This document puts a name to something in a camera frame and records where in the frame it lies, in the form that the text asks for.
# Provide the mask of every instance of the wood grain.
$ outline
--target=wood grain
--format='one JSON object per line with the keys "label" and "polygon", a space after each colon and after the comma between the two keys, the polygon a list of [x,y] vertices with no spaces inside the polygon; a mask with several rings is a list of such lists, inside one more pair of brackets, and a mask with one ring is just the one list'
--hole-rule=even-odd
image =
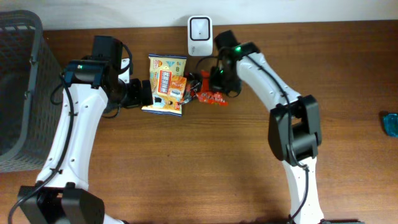
{"label": "wood grain", "polygon": [[[398,111],[398,21],[218,26],[214,33],[227,29],[253,41],[288,85],[319,101],[317,183],[325,218],[396,223],[398,140],[386,136],[379,113]],[[141,79],[149,76],[148,53],[187,54],[185,27],[44,33],[63,66],[90,54],[94,35],[126,43]],[[186,70],[197,60],[188,58]],[[101,120],[90,192],[108,214],[131,223],[285,218],[289,190],[267,143],[268,112],[247,85],[227,100],[228,107],[189,103],[182,118],[134,109]],[[33,184],[37,173],[0,174],[1,223],[19,186]],[[21,211],[15,222],[27,223]]]}

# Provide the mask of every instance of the blue object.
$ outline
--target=blue object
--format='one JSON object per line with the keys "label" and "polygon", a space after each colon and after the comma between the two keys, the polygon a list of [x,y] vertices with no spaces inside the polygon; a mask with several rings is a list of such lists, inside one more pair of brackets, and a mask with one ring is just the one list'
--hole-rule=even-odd
{"label": "blue object", "polygon": [[392,137],[398,138],[398,114],[387,114],[383,117],[384,129]]}
{"label": "blue object", "polygon": [[174,63],[175,63],[175,62],[169,62],[169,61],[166,61],[166,63],[167,63],[167,65],[169,65],[169,67],[171,67],[171,66],[173,66],[173,65],[174,65]]}

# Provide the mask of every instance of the red candy wrapper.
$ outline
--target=red candy wrapper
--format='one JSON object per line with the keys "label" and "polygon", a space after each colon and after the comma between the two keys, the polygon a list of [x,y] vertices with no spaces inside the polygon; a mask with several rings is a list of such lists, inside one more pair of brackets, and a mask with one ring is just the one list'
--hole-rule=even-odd
{"label": "red candy wrapper", "polygon": [[210,92],[210,91],[202,91],[197,93],[197,97],[199,102],[208,103],[212,105],[221,105],[221,106],[228,106],[228,102],[225,102],[223,99],[223,95],[220,92]]}
{"label": "red candy wrapper", "polygon": [[201,86],[201,90],[202,92],[204,91],[209,91],[209,78],[210,78],[210,72],[207,71],[200,71],[200,75],[202,76],[203,80],[202,80],[202,86]]}

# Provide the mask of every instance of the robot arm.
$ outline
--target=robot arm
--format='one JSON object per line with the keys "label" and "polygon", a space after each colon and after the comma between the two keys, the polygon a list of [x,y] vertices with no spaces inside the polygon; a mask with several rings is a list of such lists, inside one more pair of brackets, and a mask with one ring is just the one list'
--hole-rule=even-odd
{"label": "robot arm", "polygon": [[[125,68],[121,68],[123,47],[130,57]],[[62,113],[52,148],[36,186],[22,186],[16,203],[31,223],[126,223],[105,214],[103,201],[87,190],[91,150],[102,114],[152,104],[149,80],[141,88],[138,79],[127,78],[131,68],[125,45],[96,36],[92,55],[72,60],[64,70]]]}
{"label": "robot arm", "polygon": [[[222,67],[212,69],[211,88],[226,94],[230,91],[239,93],[242,80],[253,89],[270,111],[268,140],[272,152],[282,161],[286,171],[292,203],[290,215],[298,212],[294,216],[297,224],[321,223],[323,213],[318,201],[315,164],[317,146],[322,141],[322,135],[316,100],[312,96],[302,97],[286,85],[253,43],[239,44],[231,31],[221,33],[215,42]],[[301,119],[292,128],[289,126],[291,118],[287,110]],[[289,154],[289,131],[296,156]],[[307,166],[307,174],[298,166],[297,161]]]}
{"label": "robot arm", "polygon": [[[261,53],[252,53],[248,55],[258,64],[262,65],[282,86],[287,93],[289,101],[295,103],[300,94],[291,89],[286,83],[271,69],[269,64]],[[263,71],[248,58],[244,56],[242,60],[236,63],[236,73],[238,77],[246,82],[264,103],[268,111],[276,108],[277,105],[286,105],[286,99],[280,92],[279,87],[271,80]],[[301,161],[302,164],[308,166],[308,197],[301,208],[300,213],[294,218],[297,224],[317,224],[323,219],[318,201],[317,183],[315,178],[315,164],[317,158],[308,157]],[[287,181],[289,184],[290,198],[292,201],[290,214],[293,215],[301,206],[306,191],[305,171],[298,167],[292,166],[287,161],[282,161],[286,171]]]}

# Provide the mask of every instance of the snack bag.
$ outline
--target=snack bag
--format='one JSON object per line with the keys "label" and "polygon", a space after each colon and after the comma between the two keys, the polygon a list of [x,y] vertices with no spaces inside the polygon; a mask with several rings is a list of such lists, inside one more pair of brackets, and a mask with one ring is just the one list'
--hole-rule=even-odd
{"label": "snack bag", "polygon": [[228,106],[228,102],[225,102],[223,94],[220,92],[213,93],[211,91],[201,91],[200,93],[197,93],[197,97],[201,103]]}
{"label": "snack bag", "polygon": [[142,110],[155,114],[182,115],[179,103],[185,89],[185,56],[149,54],[150,85],[154,104]]}

